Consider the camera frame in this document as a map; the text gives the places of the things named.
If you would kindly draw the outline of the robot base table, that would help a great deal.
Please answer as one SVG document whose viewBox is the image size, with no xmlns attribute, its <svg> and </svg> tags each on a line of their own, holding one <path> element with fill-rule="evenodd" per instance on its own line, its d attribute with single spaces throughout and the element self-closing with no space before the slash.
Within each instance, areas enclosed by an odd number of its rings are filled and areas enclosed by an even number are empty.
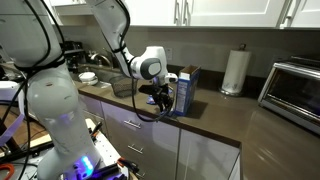
<svg viewBox="0 0 320 180">
<path fill-rule="evenodd" d="M 1 164 L 20 164 L 19 171 L 14 168 L 2 180 L 22 180 L 29 164 L 37 166 L 37 180 L 128 180 L 134 166 L 120 162 L 122 157 L 105 135 L 99 132 L 93 141 L 84 122 L 77 128 L 80 132 L 68 131 L 73 138 L 62 132 L 50 134 L 53 147 L 40 150 L 37 156 L 27 151 L 22 157 L 2 158 Z"/>
</svg>

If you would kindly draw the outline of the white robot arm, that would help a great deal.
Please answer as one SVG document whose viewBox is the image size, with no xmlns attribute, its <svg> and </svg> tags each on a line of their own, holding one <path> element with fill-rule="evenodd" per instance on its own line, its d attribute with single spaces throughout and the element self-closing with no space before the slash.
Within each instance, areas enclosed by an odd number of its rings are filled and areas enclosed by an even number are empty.
<svg viewBox="0 0 320 180">
<path fill-rule="evenodd" d="M 154 79 L 159 88 L 178 80 L 167 70 L 163 47 L 148 46 L 139 57 L 130 54 L 124 42 L 130 16 L 122 0 L 86 3 L 125 76 Z M 27 75 L 25 108 L 35 113 L 54 144 L 38 165 L 38 180 L 84 180 L 92 176 L 101 156 L 89 135 L 78 90 L 45 6 L 43 0 L 0 0 L 1 50 Z"/>
</svg>

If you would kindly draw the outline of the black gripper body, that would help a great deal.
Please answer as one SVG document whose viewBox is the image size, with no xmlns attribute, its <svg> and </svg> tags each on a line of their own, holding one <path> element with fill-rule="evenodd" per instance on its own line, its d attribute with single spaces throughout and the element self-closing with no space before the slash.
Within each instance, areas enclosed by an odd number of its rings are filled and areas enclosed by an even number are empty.
<svg viewBox="0 0 320 180">
<path fill-rule="evenodd" d="M 139 91 L 144 94 L 151 95 L 156 104 L 172 104 L 173 98 L 169 95 L 168 85 L 142 85 Z"/>
</svg>

